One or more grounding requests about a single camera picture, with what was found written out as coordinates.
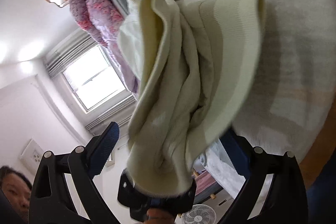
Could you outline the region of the person's left hand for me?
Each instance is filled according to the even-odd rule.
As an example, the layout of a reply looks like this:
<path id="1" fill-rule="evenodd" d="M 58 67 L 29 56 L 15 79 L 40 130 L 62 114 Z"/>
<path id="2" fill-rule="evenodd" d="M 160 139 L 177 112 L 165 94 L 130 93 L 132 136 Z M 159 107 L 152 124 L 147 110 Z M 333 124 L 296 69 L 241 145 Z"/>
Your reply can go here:
<path id="1" fill-rule="evenodd" d="M 148 219 L 143 224 L 175 224 L 175 218 L 160 209 L 149 209 L 147 211 Z"/>

